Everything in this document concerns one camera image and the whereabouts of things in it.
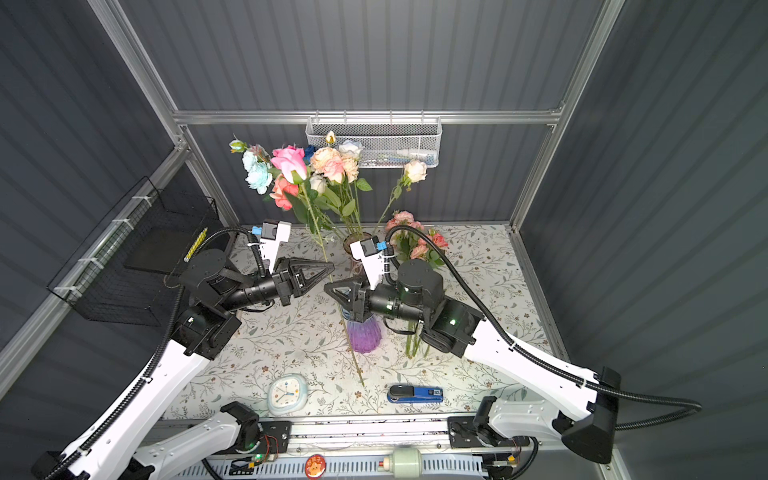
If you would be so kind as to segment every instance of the red badge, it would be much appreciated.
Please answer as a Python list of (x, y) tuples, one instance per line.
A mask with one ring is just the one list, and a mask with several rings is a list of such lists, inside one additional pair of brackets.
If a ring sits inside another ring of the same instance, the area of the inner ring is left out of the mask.
[(322, 455), (312, 455), (304, 465), (304, 475), (307, 478), (320, 478), (326, 472), (326, 460)]

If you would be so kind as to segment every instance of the floral tablecloth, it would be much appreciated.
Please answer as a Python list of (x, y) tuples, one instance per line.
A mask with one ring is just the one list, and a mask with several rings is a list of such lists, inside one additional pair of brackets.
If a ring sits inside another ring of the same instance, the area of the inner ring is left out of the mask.
[[(550, 353), (547, 338), (534, 308), (528, 287), (503, 225), (445, 225), (436, 227), (450, 243), (449, 258), (470, 286), (513, 335)], [(334, 280), (350, 276), (349, 257), (340, 242), (326, 246), (336, 264)], [(323, 252), (309, 232), (294, 227), (290, 242), (279, 256), (321, 260)], [(242, 238), (231, 254), (244, 273), (255, 269), (255, 260)], [(466, 293), (446, 268), (445, 293), (470, 303)], [(165, 413), (167, 419), (195, 419), (213, 415), (222, 405), (237, 400), (260, 415), (270, 416), (266, 390), (288, 373), (303, 375), (310, 388), (306, 407), (291, 416), (370, 415), (412, 412), (474, 411), (483, 396), (524, 399), (520, 384), (496, 370), (430, 349), (409, 359), (405, 337), (384, 326), (382, 342), (371, 353), (356, 353), (365, 381), (355, 371), (339, 314), (339, 308), (322, 288), (293, 299), (265, 313), (240, 313), (243, 325), (221, 354), (184, 387)], [(393, 383), (439, 386), (445, 401), (440, 404), (392, 404), (386, 390)]]

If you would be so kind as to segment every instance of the purple glass base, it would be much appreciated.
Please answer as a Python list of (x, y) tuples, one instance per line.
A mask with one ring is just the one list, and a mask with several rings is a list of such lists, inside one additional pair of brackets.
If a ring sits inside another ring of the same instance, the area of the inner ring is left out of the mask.
[(356, 352), (372, 352), (382, 341), (378, 315), (372, 316), (364, 323), (347, 321), (346, 330), (349, 332), (349, 343)]

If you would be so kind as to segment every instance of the alarm clock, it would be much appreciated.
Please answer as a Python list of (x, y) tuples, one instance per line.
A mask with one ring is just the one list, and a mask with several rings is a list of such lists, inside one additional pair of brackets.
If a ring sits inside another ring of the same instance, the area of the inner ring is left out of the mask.
[(306, 380), (301, 375), (292, 373), (278, 378), (267, 391), (267, 408), (274, 416), (301, 410), (306, 405), (309, 396)]

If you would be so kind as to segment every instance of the black wire basket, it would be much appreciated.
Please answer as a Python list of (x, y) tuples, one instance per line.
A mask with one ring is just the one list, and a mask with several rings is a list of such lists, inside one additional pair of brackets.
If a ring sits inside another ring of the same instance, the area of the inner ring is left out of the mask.
[[(176, 300), (178, 276), (187, 265), (184, 256), (201, 232), (222, 228), (215, 201), (200, 194), (152, 190), (124, 219), (112, 222), (116, 225), (99, 248), (87, 258), (73, 255), (48, 290), (85, 319), (165, 324)], [(217, 240), (212, 247), (224, 250), (227, 236)], [(157, 252), (145, 254), (148, 244), (164, 249), (163, 261)], [(76, 266), (76, 273), (70, 266)]]

